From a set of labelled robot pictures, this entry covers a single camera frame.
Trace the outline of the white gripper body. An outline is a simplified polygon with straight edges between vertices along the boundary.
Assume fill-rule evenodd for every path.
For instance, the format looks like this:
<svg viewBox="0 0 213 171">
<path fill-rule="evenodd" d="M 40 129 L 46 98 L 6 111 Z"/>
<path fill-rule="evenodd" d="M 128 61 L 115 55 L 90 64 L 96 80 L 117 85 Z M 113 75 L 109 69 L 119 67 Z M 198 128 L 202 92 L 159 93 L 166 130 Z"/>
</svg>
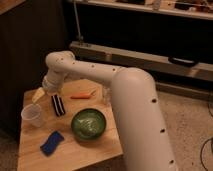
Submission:
<svg viewBox="0 0 213 171">
<path fill-rule="evenodd" d="M 42 87 L 48 94 L 59 94 L 63 87 L 63 81 L 59 79 L 51 81 L 45 76 L 42 81 Z"/>
</svg>

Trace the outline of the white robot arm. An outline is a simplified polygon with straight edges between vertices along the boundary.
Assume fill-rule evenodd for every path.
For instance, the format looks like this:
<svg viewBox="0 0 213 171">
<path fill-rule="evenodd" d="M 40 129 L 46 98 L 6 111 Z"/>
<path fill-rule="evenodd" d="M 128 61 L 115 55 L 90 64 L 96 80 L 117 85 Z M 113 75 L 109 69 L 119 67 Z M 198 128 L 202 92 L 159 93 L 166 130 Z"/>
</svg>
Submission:
<svg viewBox="0 0 213 171">
<path fill-rule="evenodd" d="M 70 51 L 48 54 L 46 65 L 48 72 L 33 102 L 60 92 L 65 77 L 72 73 L 102 83 L 111 88 L 111 106 L 127 171 L 178 171 L 155 81 L 149 73 L 134 67 L 78 61 Z"/>
</svg>

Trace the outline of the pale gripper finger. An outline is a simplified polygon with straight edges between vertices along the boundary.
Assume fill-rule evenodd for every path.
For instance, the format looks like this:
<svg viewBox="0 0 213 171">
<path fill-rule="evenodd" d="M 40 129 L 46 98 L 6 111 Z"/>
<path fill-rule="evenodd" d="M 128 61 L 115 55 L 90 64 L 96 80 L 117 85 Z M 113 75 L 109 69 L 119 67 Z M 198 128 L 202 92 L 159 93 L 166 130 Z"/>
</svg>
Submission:
<svg viewBox="0 0 213 171">
<path fill-rule="evenodd" d="M 32 102 L 36 103 L 41 97 L 43 97 L 45 95 L 45 91 L 42 87 L 39 87 L 35 94 L 32 97 Z"/>
</svg>

